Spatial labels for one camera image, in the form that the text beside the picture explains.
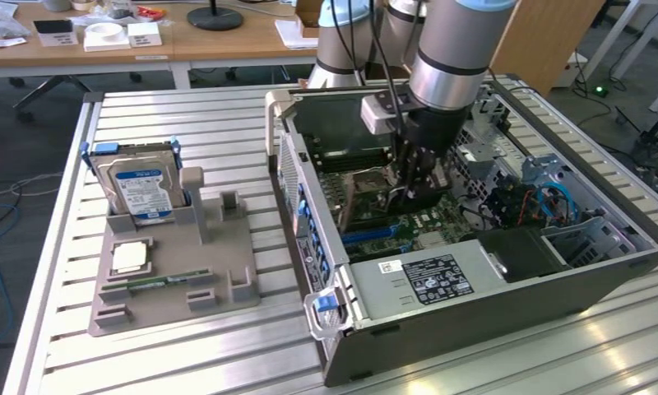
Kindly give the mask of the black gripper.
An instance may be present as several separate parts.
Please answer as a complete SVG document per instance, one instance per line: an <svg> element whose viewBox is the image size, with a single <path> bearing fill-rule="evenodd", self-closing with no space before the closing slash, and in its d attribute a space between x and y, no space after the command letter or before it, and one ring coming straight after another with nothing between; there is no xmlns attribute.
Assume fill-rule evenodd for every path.
<svg viewBox="0 0 658 395"><path fill-rule="evenodd" d="M444 163L465 120L467 108L425 107L408 113L395 134L395 173L403 201L425 200L444 188L433 172Z"/></svg>

